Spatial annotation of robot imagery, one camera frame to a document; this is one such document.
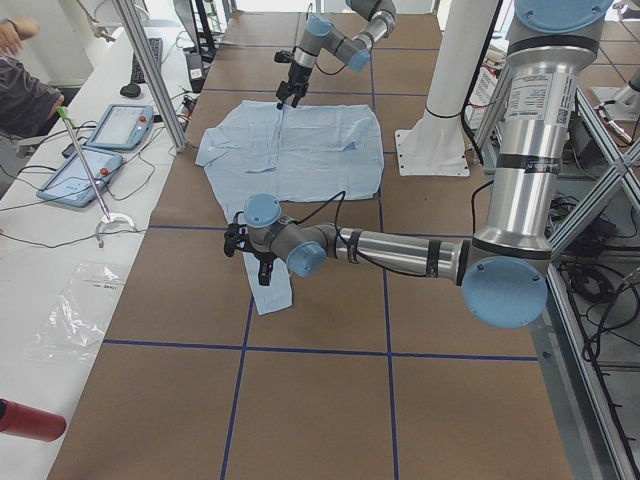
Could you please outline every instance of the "blue tablet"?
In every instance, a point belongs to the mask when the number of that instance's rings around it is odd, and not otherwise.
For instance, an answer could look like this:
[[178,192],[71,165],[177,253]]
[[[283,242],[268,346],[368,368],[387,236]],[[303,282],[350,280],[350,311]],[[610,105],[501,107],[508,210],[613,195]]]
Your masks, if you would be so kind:
[[[96,185],[102,190],[122,166],[122,155],[87,146],[82,147],[82,152],[97,180]],[[96,197],[77,152],[49,177],[36,196],[72,207],[84,207]]]
[[124,152],[133,150],[140,145],[152,123],[150,105],[109,105],[86,145]]

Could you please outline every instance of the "red can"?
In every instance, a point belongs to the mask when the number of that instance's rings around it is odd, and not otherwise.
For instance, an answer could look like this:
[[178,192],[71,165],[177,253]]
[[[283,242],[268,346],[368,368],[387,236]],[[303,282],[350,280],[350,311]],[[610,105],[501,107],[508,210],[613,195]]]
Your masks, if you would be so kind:
[[64,433],[67,421],[55,413],[0,399],[0,432],[51,442]]

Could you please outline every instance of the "keyboard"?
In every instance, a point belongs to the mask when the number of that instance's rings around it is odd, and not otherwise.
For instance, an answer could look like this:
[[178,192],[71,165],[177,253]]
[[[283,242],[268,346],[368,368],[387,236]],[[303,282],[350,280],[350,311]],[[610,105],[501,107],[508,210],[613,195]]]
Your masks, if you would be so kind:
[[[158,66],[162,63],[162,39],[161,38],[147,38],[153,58],[158,62]],[[133,54],[133,60],[131,62],[131,82],[130,83],[146,83],[144,79],[144,72],[138,62],[136,54]]]

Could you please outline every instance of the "light blue towel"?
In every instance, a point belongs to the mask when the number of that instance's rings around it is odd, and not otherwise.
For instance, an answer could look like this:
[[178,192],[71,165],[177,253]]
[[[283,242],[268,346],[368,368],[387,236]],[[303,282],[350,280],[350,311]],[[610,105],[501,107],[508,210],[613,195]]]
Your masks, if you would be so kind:
[[[244,100],[205,131],[196,164],[203,166],[227,221],[257,193],[280,200],[324,201],[341,190],[347,200],[371,198],[384,167],[380,125],[366,105],[301,106]],[[291,305],[284,262],[272,285],[260,287],[258,261],[245,254],[258,313]]]

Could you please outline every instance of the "clear plastic bag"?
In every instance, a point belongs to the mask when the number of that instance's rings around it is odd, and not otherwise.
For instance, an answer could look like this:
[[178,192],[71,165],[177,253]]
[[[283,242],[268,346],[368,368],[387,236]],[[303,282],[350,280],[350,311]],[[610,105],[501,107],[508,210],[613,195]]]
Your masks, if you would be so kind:
[[79,264],[27,346],[27,358],[91,365],[130,269],[128,265]]

